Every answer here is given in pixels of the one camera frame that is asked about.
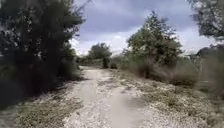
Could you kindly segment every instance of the ground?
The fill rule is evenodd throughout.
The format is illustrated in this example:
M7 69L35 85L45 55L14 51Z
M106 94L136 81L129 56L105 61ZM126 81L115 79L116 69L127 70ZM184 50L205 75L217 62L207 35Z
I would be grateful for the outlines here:
M0 127L222 128L224 126L223 105L214 106L201 91L141 79L119 70L90 67L81 69L84 80L69 82L54 93L0 111Z
M142 100L135 85L124 86L106 70L83 68L87 80L74 86L67 99L79 98L83 107L64 119L65 128L197 128L203 122L167 114Z

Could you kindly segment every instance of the cloudy sky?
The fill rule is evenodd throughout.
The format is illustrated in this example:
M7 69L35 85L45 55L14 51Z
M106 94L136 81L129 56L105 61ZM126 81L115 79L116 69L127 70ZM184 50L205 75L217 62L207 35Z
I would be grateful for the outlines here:
M195 52L214 42L199 36L187 0L92 0L84 10L86 22L80 28L80 37L73 39L72 45L78 54L86 54L93 44L105 42L114 53L119 53L126 48L127 38L153 10L169 19L186 52Z

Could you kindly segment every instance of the dry vegetation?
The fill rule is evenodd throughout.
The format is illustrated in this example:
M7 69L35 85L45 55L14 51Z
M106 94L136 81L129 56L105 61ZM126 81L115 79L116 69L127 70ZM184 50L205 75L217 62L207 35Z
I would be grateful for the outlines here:
M221 128L224 124L223 101L214 100L205 92L137 78L124 71L112 72L121 80L122 85L136 85L143 92L141 99L163 112L195 117L196 120L204 121L206 127Z
M66 86L64 89L59 89L57 92L48 93L30 101L20 103L14 108L11 108L8 110L9 113L7 116L12 115L13 118L9 120L8 117L5 117L4 120L9 121L7 125L10 125L5 127L63 127L63 119L69 116L71 112L81 107L81 104L75 99L65 100L65 92L70 89L69 86L70 85Z

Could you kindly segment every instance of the gravel path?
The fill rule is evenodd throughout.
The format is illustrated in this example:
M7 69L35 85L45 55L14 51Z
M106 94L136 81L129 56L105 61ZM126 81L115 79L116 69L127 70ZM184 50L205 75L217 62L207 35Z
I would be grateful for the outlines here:
M74 86L67 99L78 98L83 107L64 119L64 128L197 128L178 121L137 99L141 92L127 89L109 72L83 67L87 80Z

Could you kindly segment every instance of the white cloud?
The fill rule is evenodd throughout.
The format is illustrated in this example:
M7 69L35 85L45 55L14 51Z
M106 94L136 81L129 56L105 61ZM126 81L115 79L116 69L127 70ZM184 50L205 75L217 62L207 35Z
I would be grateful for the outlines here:
M126 40L134 34L138 28L139 27L135 27L127 32L101 34L97 36L97 39L93 39L92 41L78 41L77 39L73 39L70 42L79 55L87 54L91 46L99 42L106 43L110 46L111 51L117 54L122 52L124 48L127 48Z
M185 52L197 52L203 47L207 47L215 40L206 37L199 36L198 29L196 26L189 27L183 31L177 32L179 40L182 44L182 49Z

